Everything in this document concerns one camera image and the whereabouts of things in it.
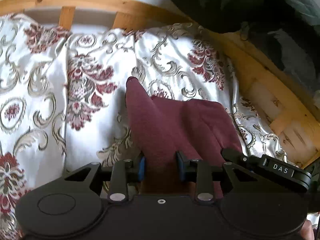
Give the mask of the wooden bed frame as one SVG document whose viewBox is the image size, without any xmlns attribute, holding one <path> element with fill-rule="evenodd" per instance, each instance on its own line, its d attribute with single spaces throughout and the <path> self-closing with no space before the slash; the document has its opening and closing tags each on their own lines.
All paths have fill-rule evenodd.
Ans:
<svg viewBox="0 0 320 240">
<path fill-rule="evenodd" d="M 142 29 L 152 21 L 187 22 L 177 13 L 137 0 L 1 0 L 1 14 L 25 9 L 60 8 L 59 25 L 70 28 L 76 8 L 115 13 L 114 27 Z M 319 158 L 319 110 L 305 90 L 281 72 L 239 33 L 209 33 L 231 59 L 241 94 L 267 114 L 270 129 L 281 139 L 289 160 L 306 168 Z"/>
</svg>

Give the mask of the floral white bedspread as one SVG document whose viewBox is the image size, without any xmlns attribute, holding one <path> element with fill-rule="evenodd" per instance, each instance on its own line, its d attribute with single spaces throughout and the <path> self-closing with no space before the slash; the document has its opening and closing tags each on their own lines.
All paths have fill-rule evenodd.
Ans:
<svg viewBox="0 0 320 240">
<path fill-rule="evenodd" d="M 71 34 L 24 14 L 1 17 L 1 239 L 19 239 L 18 200 L 64 172 L 112 166 L 139 149 L 125 107 L 126 81 L 149 96 L 222 106 L 245 155 L 287 161 L 279 138 L 240 96 L 230 59 L 192 24 Z"/>
</svg>

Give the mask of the maroon small garment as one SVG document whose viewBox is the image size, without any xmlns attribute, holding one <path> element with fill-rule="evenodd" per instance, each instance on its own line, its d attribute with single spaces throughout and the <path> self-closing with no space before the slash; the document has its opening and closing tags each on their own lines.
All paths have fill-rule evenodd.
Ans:
<svg viewBox="0 0 320 240">
<path fill-rule="evenodd" d="M 131 138 L 146 158 L 143 193 L 189 193 L 190 184 L 178 174 L 176 152 L 218 167 L 224 162 L 221 150 L 242 152 L 232 119 L 218 102 L 148 96 L 135 77 L 126 82 L 125 101 Z"/>
</svg>

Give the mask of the black puffer jacket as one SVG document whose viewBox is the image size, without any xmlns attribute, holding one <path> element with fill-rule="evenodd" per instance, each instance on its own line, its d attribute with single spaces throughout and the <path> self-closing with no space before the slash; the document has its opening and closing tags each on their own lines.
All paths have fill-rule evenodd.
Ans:
<svg viewBox="0 0 320 240">
<path fill-rule="evenodd" d="M 313 0 L 171 0 L 216 33 L 248 40 L 306 89 L 319 90 L 319 6 Z"/>
</svg>

